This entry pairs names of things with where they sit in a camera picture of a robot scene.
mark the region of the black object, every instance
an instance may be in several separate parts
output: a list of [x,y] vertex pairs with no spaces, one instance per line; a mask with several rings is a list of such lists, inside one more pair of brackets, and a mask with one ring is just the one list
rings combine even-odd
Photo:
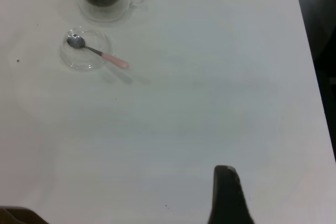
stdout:
[[13,216],[18,222],[22,224],[48,224],[35,212],[26,208],[9,208],[6,211]]
[[213,205],[208,224],[254,224],[236,170],[216,166]]

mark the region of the table surface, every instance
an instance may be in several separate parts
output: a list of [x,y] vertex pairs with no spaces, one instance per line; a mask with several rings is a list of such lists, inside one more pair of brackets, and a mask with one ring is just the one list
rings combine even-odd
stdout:
[[[112,24],[74,0],[0,4],[0,205],[53,224],[206,223],[222,164],[256,223],[335,222],[298,0],[146,0]],[[132,71],[65,66],[59,45],[80,25]]]

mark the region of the glass cup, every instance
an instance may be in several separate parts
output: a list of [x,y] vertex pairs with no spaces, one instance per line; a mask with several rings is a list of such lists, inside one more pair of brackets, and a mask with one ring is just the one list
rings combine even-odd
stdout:
[[144,0],[77,0],[82,13],[98,22],[111,22],[121,18],[128,8],[137,6]]

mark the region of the spoon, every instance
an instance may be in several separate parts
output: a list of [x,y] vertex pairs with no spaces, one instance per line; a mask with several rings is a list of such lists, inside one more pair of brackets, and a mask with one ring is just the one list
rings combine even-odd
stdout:
[[75,49],[81,49],[81,48],[89,49],[90,51],[92,51],[92,52],[100,55],[101,57],[103,57],[103,59],[112,62],[113,64],[115,64],[119,68],[128,69],[130,67],[130,65],[126,61],[123,61],[123,60],[121,60],[121,59],[119,59],[115,56],[112,56],[112,55],[104,54],[103,52],[100,52],[98,50],[95,50],[91,47],[86,46],[85,40],[77,34],[73,34],[73,35],[69,36],[68,39],[67,39],[67,43],[70,45],[70,47],[73,47]]

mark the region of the pink spoon handle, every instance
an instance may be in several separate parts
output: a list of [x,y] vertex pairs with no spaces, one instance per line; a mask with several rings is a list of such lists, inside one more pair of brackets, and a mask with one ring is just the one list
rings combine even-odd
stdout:
[[128,69],[130,67],[130,65],[126,61],[123,61],[123,60],[121,60],[121,59],[119,59],[119,58],[117,58],[115,56],[108,55],[108,54],[102,54],[101,56],[105,60],[108,60],[108,61],[112,62],[113,64],[115,64],[119,68]]

